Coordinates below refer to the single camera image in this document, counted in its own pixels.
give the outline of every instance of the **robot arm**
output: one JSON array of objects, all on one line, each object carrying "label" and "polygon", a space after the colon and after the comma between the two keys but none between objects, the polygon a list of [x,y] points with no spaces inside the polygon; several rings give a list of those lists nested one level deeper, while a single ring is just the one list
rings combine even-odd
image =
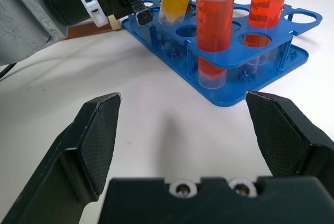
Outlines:
[{"label": "robot arm", "polygon": [[90,17],[100,27],[112,14],[120,19],[131,13],[140,25],[152,21],[142,0],[0,0],[0,66],[65,39],[69,26]]}]

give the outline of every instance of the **black cable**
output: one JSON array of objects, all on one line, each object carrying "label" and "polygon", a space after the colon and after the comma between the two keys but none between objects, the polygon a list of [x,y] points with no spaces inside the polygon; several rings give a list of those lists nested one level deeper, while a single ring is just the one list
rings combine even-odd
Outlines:
[{"label": "black cable", "polygon": [[4,70],[2,70],[2,71],[0,72],[0,81],[1,81],[1,79],[2,79],[6,74],[8,74],[8,72],[9,72],[10,70],[12,70],[12,68],[13,68],[16,64],[17,64],[17,63],[10,64],[10,65],[8,65]]}]

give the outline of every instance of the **white table surface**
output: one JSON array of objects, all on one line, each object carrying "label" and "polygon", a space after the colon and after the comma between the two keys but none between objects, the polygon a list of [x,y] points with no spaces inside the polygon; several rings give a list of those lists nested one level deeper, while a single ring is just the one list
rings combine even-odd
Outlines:
[{"label": "white table surface", "polygon": [[[334,139],[333,1],[286,0],[324,20],[293,41],[309,61],[262,91],[292,99]],[[112,92],[122,103],[108,179],[270,175],[245,101],[212,105],[129,33],[110,32],[57,43],[0,82],[0,220],[82,104]],[[80,223],[97,223],[104,195]]]}]

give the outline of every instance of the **red liquid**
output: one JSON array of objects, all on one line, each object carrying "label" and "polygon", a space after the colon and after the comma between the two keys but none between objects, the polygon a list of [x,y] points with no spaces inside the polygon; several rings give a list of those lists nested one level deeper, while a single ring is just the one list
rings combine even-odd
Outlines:
[{"label": "red liquid", "polygon": [[[234,0],[197,0],[198,47],[207,52],[220,52],[231,42]],[[209,80],[216,80],[226,69],[212,66],[198,57],[198,70]]]},{"label": "red liquid", "polygon": [[263,46],[267,46],[271,43],[271,40],[261,34],[247,34],[245,45],[250,46],[252,48],[261,48]]},{"label": "red liquid", "polygon": [[248,23],[253,27],[275,27],[281,17],[284,0],[252,0]]}]

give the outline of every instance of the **blue test tube rack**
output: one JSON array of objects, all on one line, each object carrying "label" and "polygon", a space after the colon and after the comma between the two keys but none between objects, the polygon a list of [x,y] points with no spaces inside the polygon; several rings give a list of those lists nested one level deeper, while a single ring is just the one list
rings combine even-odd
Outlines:
[{"label": "blue test tube rack", "polygon": [[[248,25],[248,16],[233,18],[230,47],[219,53],[209,53],[197,47],[196,2],[189,2],[192,11],[186,13],[182,24],[165,27],[158,22],[161,0],[143,1],[151,4],[154,20],[139,26],[135,17],[130,15],[123,21],[123,27],[211,103],[220,107],[240,102],[245,98],[246,91],[259,90],[304,64],[308,52],[291,44],[293,36],[316,27],[323,19],[320,14],[301,8],[293,9],[289,5],[284,5],[280,22],[274,28],[251,27]],[[235,10],[249,11],[249,7],[234,3]],[[294,14],[311,16],[315,21],[295,23],[292,22]],[[253,33],[267,36],[271,43],[263,48],[245,46],[242,43],[245,36]],[[253,72],[249,63],[263,54],[269,56],[268,61],[258,65]],[[198,83],[198,56],[216,67],[228,70],[223,87],[208,89]]]}]

